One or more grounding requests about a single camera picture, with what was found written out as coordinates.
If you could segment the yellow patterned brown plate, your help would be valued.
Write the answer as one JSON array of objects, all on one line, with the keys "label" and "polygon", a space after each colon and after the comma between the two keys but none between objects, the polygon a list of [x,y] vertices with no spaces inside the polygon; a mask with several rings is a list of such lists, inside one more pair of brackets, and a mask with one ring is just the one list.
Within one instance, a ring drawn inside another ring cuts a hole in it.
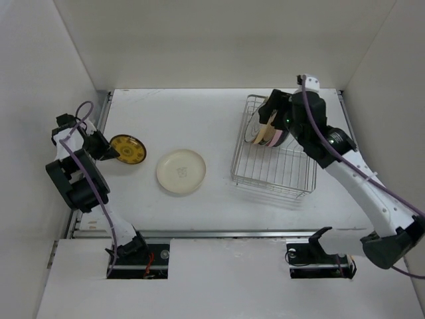
[{"label": "yellow patterned brown plate", "polygon": [[144,144],[128,134],[118,134],[111,138],[110,144],[119,153],[117,160],[129,165],[143,162],[147,157]]}]

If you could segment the black blue patterned plate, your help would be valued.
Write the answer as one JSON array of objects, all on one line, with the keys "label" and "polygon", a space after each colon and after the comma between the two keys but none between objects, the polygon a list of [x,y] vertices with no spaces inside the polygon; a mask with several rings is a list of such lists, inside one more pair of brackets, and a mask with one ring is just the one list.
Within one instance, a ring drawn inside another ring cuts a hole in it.
[{"label": "black blue patterned plate", "polygon": [[274,147],[278,147],[281,144],[283,144],[285,142],[285,140],[288,138],[288,136],[290,135],[290,132],[285,130],[282,131],[282,133],[280,134],[280,137],[278,138],[277,142],[274,144]]}]

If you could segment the metal wire dish rack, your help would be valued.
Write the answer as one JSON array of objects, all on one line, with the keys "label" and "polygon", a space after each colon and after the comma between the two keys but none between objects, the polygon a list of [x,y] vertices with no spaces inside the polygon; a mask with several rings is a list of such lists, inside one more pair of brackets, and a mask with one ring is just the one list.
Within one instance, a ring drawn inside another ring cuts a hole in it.
[{"label": "metal wire dish rack", "polygon": [[255,94],[246,98],[230,169],[233,182],[295,198],[312,193],[317,186],[317,164],[292,136],[278,147],[244,140],[248,121],[264,100]]}]

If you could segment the cream bear plate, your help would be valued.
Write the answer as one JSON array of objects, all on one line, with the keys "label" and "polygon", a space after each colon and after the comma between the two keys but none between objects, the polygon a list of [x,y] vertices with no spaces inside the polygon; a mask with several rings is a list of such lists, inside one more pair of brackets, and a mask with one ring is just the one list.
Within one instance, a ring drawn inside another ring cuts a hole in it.
[{"label": "cream bear plate", "polygon": [[203,157],[188,149],[173,150],[157,162],[156,177],[160,186],[175,195],[188,195],[196,191],[207,173]]}]

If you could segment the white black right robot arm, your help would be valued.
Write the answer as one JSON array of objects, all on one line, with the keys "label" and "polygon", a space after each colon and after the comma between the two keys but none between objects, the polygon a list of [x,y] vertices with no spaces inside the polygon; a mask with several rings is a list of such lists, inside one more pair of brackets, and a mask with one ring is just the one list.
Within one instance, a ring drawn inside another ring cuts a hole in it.
[{"label": "white black right robot arm", "polygon": [[321,228],[297,250],[301,265],[339,261],[352,254],[390,269],[424,237],[424,214],[381,183],[344,130],[328,125],[326,103],[318,91],[291,94],[274,89],[253,118],[260,129],[271,125],[285,136],[292,135],[307,157],[348,192],[373,226],[371,233],[354,239],[344,239],[331,226]]}]

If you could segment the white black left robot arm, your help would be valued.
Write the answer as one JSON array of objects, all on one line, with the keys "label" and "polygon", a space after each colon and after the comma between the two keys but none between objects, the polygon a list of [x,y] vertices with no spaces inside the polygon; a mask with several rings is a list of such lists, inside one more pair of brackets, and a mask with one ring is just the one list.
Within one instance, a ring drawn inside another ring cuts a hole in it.
[{"label": "white black left robot arm", "polygon": [[46,165],[46,172],[71,210],[90,213],[100,209],[106,220],[113,246],[106,251],[119,261],[139,264],[151,251],[141,233],[109,204],[110,188],[97,161],[111,160],[119,153],[89,121],[77,126],[79,118],[62,114],[56,118],[58,127],[52,130],[56,157]]}]

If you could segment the pink plate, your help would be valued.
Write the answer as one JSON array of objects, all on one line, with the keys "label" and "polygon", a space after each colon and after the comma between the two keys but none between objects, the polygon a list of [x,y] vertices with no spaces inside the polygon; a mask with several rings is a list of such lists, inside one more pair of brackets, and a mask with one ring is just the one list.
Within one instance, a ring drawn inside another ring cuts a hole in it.
[{"label": "pink plate", "polygon": [[277,142],[278,138],[280,137],[280,134],[282,133],[282,131],[285,130],[276,130],[275,134],[273,136],[273,138],[267,143],[268,147],[274,147],[274,144]]}]

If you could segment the beige plate with line pattern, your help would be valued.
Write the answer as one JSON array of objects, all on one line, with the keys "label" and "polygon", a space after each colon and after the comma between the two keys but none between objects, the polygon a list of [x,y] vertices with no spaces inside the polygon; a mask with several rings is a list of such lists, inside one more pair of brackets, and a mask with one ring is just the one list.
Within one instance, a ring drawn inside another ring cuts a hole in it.
[{"label": "beige plate with line pattern", "polygon": [[268,99],[269,97],[266,97],[263,103],[261,103],[261,105],[251,115],[244,133],[245,142],[259,145],[268,143],[268,141],[266,141],[264,138],[261,138],[260,140],[258,139],[261,129],[270,126],[274,120],[274,117],[276,116],[276,110],[273,110],[271,116],[268,119],[268,122],[266,124],[260,123],[260,114],[258,113],[258,110],[267,103]]}]

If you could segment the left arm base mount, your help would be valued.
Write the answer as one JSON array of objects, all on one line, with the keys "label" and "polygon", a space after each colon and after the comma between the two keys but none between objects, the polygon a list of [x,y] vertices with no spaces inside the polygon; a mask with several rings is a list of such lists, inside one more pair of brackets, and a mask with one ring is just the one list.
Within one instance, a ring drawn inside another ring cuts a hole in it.
[{"label": "left arm base mount", "polygon": [[163,239],[148,239],[147,246],[125,257],[114,259],[114,246],[106,249],[110,259],[107,279],[168,279],[171,243]]}]

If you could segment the aluminium front rail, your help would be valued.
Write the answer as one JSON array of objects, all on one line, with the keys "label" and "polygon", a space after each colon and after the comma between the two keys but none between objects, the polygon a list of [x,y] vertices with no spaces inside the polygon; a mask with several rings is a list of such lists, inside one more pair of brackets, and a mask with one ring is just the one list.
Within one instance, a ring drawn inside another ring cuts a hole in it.
[{"label": "aluminium front rail", "polygon": [[139,230],[145,238],[162,239],[260,239],[310,237],[317,229],[266,230]]}]

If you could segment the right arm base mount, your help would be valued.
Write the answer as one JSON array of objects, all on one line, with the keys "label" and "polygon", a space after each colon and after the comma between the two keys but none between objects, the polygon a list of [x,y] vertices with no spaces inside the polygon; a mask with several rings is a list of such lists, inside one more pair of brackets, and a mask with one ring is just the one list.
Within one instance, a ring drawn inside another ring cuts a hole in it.
[{"label": "right arm base mount", "polygon": [[323,227],[307,239],[286,241],[285,261],[291,279],[344,278],[353,279],[357,265],[349,255],[327,254],[319,239],[332,230]]}]

